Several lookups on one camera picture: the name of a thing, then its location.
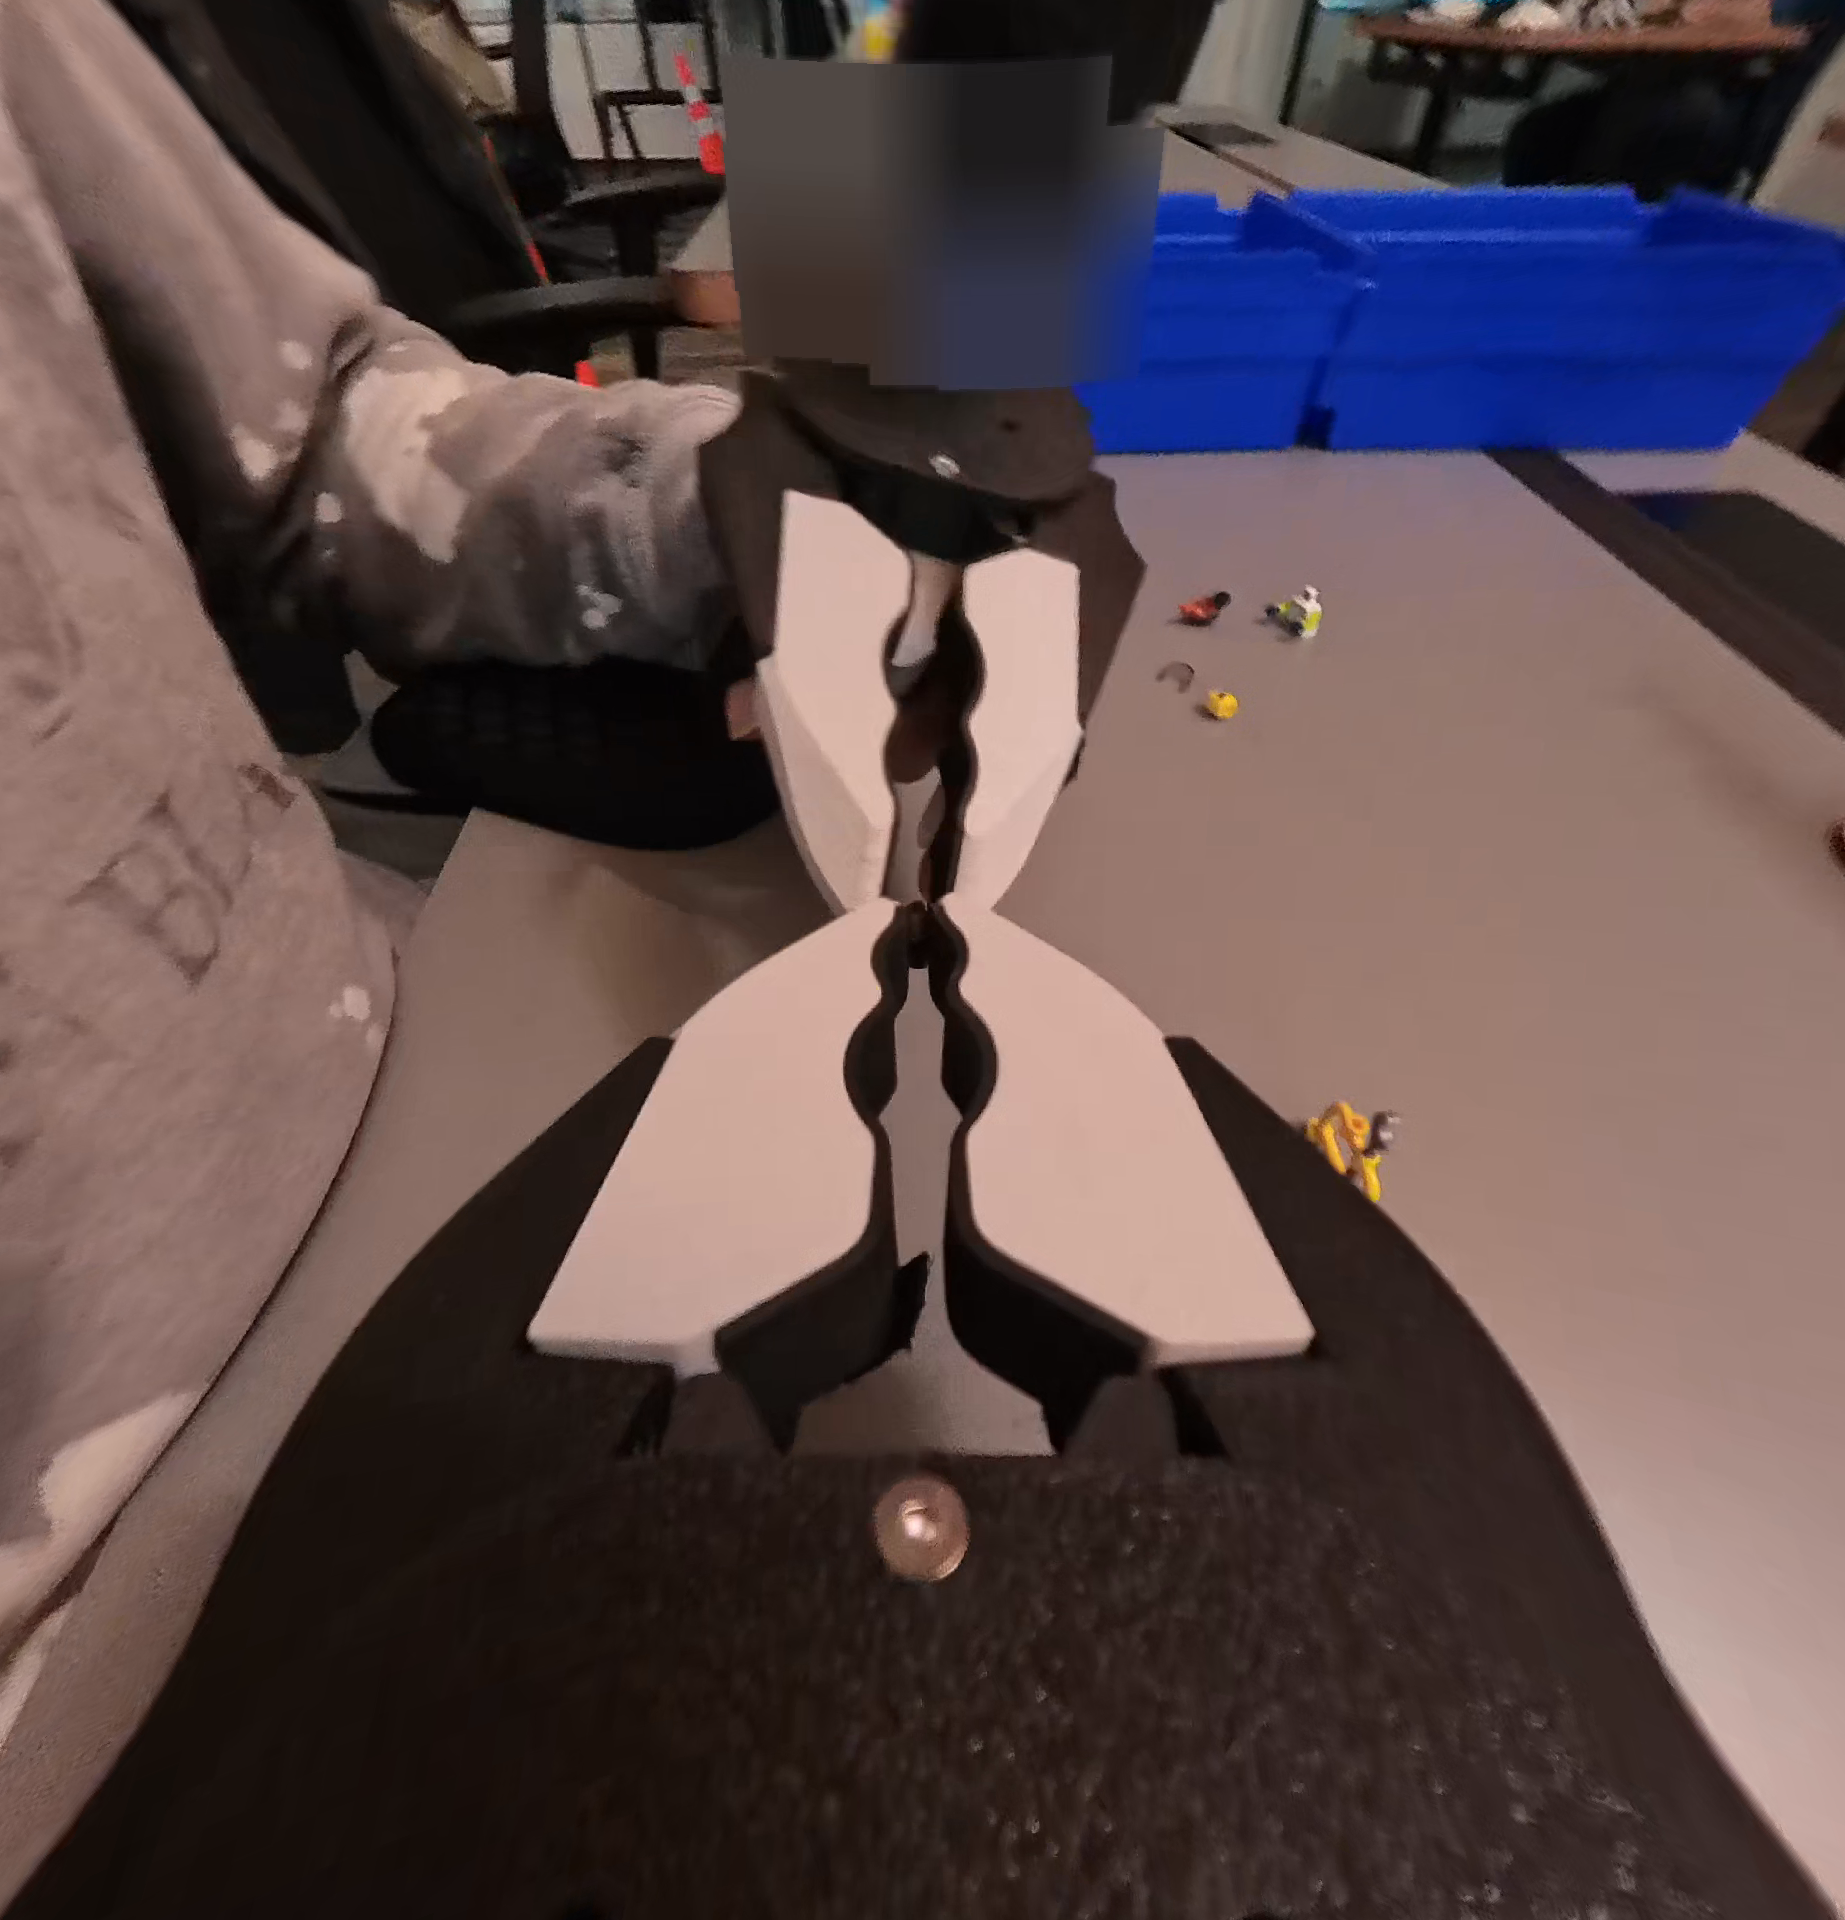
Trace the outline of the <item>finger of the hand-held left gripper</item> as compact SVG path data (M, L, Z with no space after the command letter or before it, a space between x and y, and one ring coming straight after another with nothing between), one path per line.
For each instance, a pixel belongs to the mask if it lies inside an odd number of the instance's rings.
M1071 778L1078 718L1078 567L1033 547L974 564L962 613L980 664L966 714L973 771L953 891L994 906Z
M901 547L838 498L784 491L756 715L796 850L838 914L886 894L886 741L955 590L956 564Z

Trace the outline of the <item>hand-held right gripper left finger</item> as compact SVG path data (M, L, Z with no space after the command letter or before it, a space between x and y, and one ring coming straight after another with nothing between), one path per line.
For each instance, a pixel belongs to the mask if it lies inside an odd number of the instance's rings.
M527 1323L534 1349L732 1371L769 1309L890 1234L911 930L888 897L848 909L677 1028Z

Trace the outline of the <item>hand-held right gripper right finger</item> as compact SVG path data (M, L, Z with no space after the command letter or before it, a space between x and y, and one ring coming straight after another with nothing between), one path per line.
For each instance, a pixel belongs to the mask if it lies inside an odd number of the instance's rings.
M942 1087L959 1122L942 1297L1016 1388L1304 1354L1315 1328L1170 1044L1069 954L935 906Z

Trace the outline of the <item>small yellow lego piece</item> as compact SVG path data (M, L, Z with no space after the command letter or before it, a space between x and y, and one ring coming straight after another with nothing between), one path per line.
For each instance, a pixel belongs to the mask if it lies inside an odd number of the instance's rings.
M1365 1188L1357 1180L1353 1170L1353 1148L1348 1146L1347 1136L1347 1108L1357 1105L1347 1099L1328 1102L1318 1115L1311 1115L1304 1122L1304 1138L1318 1148L1326 1164L1331 1164L1339 1175L1359 1188L1371 1204L1378 1206L1382 1200L1382 1168L1381 1184L1377 1184L1373 1189Z

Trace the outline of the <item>person's left forearm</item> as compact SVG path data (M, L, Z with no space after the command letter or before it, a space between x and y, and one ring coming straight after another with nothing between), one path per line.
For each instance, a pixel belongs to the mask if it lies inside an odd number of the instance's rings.
M735 602L698 473L729 387L500 372L358 285L194 349L212 557L262 630L388 679L718 651Z

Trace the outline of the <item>black mesh office chair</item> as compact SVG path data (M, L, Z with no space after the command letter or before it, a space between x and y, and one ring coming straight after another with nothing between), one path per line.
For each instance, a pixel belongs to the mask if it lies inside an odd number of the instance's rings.
M766 749L706 674L632 658L466 664L400 684L368 720L418 797L619 851L702 851L776 817Z

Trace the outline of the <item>wooden desk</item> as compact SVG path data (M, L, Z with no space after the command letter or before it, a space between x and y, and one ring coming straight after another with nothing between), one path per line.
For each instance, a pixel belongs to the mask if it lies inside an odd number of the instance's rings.
M1794 57L1812 26L1776 22L1768 4L1484 4L1468 17L1365 12L1353 36L1371 81L1421 92L1409 168L1428 175L1467 101L1526 104L1563 70L1755 83Z

